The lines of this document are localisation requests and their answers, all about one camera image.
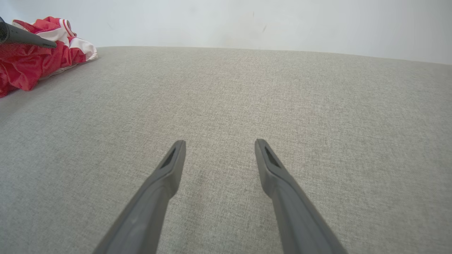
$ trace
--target beige textured cloth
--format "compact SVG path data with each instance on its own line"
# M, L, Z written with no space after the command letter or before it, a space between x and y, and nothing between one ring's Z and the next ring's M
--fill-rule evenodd
M452 66L105 47L0 99L0 253L89 254L178 139L159 253L282 253L256 138L351 254L452 252Z

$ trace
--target wall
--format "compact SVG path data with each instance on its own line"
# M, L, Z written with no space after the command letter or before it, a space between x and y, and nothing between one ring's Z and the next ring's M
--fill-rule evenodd
M452 64L450 0L3 1L27 22L68 19L98 47L235 47Z

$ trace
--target red and white clothing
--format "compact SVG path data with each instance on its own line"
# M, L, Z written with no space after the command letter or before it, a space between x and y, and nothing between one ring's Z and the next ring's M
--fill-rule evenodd
M69 21L47 17L31 25L13 20L13 26L56 42L56 48L27 44L0 46L0 98L15 89L29 91L39 79L58 74L78 63L97 58L97 50L71 30Z

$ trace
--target red fabric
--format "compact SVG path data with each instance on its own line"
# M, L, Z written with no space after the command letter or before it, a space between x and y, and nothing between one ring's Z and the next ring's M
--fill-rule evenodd
M20 20L13 22L34 34L61 28L60 19L53 17L38 19L33 25ZM59 38L66 42L55 40L56 48L50 49L18 43L0 46L0 98L14 89L29 91L41 77L49 76L60 68L86 61L86 56L80 48L69 48L68 43L75 37L69 36L70 27L66 27L64 20L62 23L65 26L64 32L68 36L64 35L63 38Z

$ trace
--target red garment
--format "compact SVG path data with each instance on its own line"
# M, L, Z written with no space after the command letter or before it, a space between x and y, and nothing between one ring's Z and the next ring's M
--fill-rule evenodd
M13 20L20 27L40 37L54 41L56 48L27 44L2 44L0 46L0 98L14 89L29 91L38 80L67 70L77 63L97 58L93 44L82 40L71 31L65 19L47 17L31 25Z

